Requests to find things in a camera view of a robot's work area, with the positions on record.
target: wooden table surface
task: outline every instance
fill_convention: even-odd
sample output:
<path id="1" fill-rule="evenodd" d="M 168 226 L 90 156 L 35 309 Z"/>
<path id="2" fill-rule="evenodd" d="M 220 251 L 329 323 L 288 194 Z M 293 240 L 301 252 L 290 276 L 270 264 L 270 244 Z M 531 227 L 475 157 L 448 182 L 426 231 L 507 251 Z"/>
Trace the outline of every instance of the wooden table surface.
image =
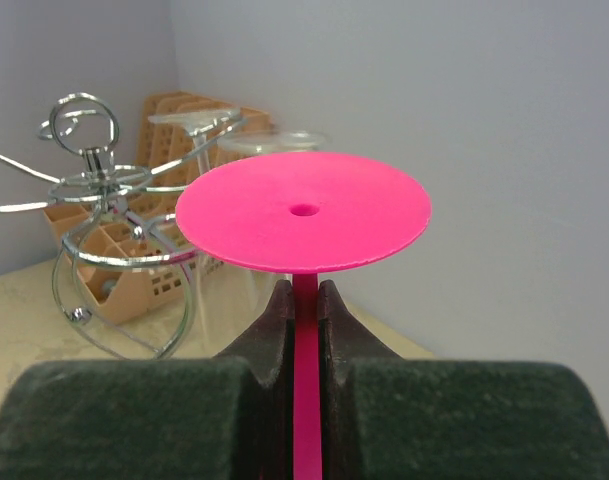
<path id="1" fill-rule="evenodd" d="M 48 360 L 110 358 L 71 328 L 55 305 L 50 280 L 53 263 L 50 260 L 0 276 L 0 402 L 18 375 L 32 364 Z M 214 278 L 202 292 L 208 306 L 204 310 L 206 318 L 195 319 L 176 357 L 212 356 L 256 318 L 259 310 L 248 308 L 240 295 L 231 295 L 231 289 L 245 290 L 243 274 L 244 271 L 236 267 L 222 269 L 220 277 Z M 80 305 L 73 296 L 70 276 L 62 275 L 61 290 L 67 307 Z M 183 302 L 180 303 L 157 309 L 142 319 L 129 322 L 126 328 L 152 343 L 161 344 L 175 330 L 183 310 Z M 351 304 L 347 306 L 369 330 L 401 356 L 433 358 L 429 351 L 367 312 Z M 142 357 L 145 354 L 132 341 L 116 335 L 99 322 L 92 321 L 88 328 L 96 338 L 128 356 Z"/>

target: pink object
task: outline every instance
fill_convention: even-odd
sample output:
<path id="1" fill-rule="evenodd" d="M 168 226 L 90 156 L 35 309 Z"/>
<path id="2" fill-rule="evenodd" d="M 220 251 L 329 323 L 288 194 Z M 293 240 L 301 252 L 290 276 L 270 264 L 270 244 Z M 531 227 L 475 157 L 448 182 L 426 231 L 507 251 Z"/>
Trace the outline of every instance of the pink object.
<path id="1" fill-rule="evenodd" d="M 198 177 L 177 222 L 200 250 L 225 262 L 293 273 L 295 480 L 321 480 L 317 274 L 381 260 L 426 229 L 431 203 L 401 170 L 343 153 L 252 157 Z"/>

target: pink disc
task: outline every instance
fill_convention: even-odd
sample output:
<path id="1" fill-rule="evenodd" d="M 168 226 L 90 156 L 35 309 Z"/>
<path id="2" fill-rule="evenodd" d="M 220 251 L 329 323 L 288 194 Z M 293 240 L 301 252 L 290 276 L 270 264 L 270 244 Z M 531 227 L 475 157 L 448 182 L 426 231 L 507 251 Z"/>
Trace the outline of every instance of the pink disc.
<path id="1" fill-rule="evenodd" d="M 225 262 L 323 273 L 376 262 L 426 229 L 431 202 L 401 170 L 344 153 L 251 157 L 200 176 L 180 196 L 189 242 Z"/>

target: gray wall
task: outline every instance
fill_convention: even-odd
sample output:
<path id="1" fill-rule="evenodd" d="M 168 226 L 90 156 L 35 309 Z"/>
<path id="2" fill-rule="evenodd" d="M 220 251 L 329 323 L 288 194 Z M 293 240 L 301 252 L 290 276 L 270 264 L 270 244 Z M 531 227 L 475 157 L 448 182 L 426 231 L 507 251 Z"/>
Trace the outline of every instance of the gray wall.
<path id="1" fill-rule="evenodd" d="M 177 88 L 168 2 L 0 0 L 0 152 L 59 176 L 81 162 L 35 131 L 60 97 L 106 99 L 123 125 L 118 161 L 135 151 L 141 103 Z M 43 200 L 47 184 L 0 166 L 0 203 Z M 0 274 L 53 256 L 40 213 L 0 215 Z"/>
<path id="2" fill-rule="evenodd" d="M 582 375 L 609 423 L 609 0 L 172 0 L 180 83 L 404 168 L 434 218 L 342 291 L 448 357 Z"/>

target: dish rack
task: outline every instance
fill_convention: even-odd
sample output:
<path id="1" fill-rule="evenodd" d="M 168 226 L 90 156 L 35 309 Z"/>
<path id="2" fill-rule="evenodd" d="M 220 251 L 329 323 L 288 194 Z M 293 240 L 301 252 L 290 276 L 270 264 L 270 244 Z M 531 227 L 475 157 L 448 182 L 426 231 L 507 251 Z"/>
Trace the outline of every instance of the dish rack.
<path id="1" fill-rule="evenodd" d="M 149 116 L 227 107 L 233 105 L 181 91 L 149 96 L 143 104 L 139 142 L 133 163 L 153 168 L 181 157 L 194 147 L 193 139 L 182 127 L 152 124 Z M 254 132 L 273 128 L 268 113 L 248 107 L 242 107 L 241 110 L 247 119 L 242 131 Z M 239 158 L 239 156 L 233 158 L 227 152 L 220 151 L 217 145 L 213 146 L 208 154 L 212 167 Z M 160 176 L 153 185 L 183 185 L 195 180 L 198 175 L 197 164 L 191 163 Z M 129 207 L 141 217 L 148 219 L 174 213 L 178 197 L 179 194 L 137 194 L 129 199 Z M 44 210 L 44 216 L 57 245 L 60 245 L 64 233 L 86 220 L 89 215 L 90 212 L 86 207 L 78 205 L 62 205 Z M 159 228 L 178 248 L 188 246 L 187 240 L 176 226 Z M 135 240 L 133 232 L 122 223 L 99 227 L 91 234 L 85 247 L 90 253 L 113 257 L 151 256 L 162 253 L 149 240 Z M 198 264 L 202 276 L 211 274 L 222 265 L 221 262 L 206 255 L 188 263 L 191 270 L 195 270 Z M 155 270 L 111 271 L 80 263 L 76 274 L 84 290 L 80 293 L 104 318 L 119 325 L 169 302 L 181 300 L 184 293 L 176 269 L 177 267 L 163 267 Z"/>

